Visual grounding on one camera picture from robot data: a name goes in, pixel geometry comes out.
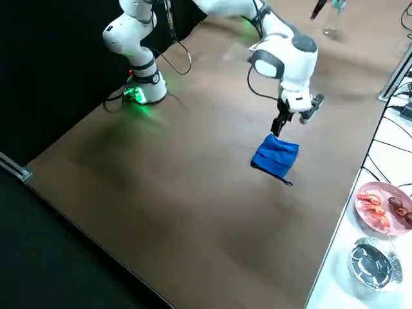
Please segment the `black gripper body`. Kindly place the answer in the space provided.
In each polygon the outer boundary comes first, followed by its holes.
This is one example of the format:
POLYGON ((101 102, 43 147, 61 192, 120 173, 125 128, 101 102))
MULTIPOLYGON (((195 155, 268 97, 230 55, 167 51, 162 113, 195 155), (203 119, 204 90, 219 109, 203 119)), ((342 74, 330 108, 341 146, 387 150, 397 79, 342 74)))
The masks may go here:
MULTIPOLYGON (((321 107, 321 104, 324 102, 324 95, 321 93, 317 93, 315 95, 310 95, 310 99, 312 105, 311 109, 309 109, 308 111, 299 112, 299 121, 301 124, 307 124, 310 121, 312 116, 317 112, 317 110, 321 107)), ((290 112, 288 110, 288 104, 285 104, 282 100, 280 100, 280 103, 277 105, 277 108, 279 112, 282 113, 290 112)))

